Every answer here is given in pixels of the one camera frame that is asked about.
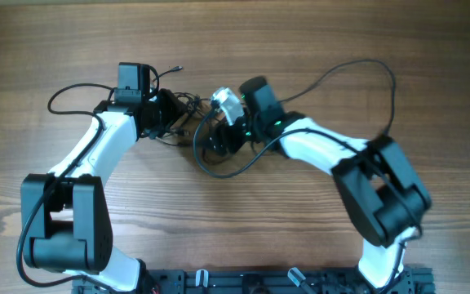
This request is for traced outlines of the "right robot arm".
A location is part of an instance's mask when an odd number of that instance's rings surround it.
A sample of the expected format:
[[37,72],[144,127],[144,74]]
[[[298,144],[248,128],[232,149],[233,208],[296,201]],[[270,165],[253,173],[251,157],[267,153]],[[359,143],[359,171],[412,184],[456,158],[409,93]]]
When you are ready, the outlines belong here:
[[284,110],[265,77],[244,82],[238,93],[216,90],[212,110],[224,114],[201,145],[220,156],[235,154],[246,142],[312,165],[331,176],[348,217],[363,237],[358,272],[378,293],[388,293],[406,272],[409,242],[422,238],[429,192],[399,144],[382,133],[373,140],[341,135],[306,115]]

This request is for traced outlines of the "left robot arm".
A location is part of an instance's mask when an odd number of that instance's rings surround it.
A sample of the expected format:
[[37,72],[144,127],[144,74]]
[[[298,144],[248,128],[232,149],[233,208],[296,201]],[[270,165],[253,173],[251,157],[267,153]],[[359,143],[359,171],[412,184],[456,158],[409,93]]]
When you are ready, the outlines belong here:
[[124,153],[138,140],[169,132],[186,111],[160,87],[151,66],[122,62],[117,86],[92,111],[91,125],[49,172],[28,174],[20,187],[22,230],[18,275],[33,287],[77,282],[108,293],[159,293],[143,261],[113,245],[104,187]]

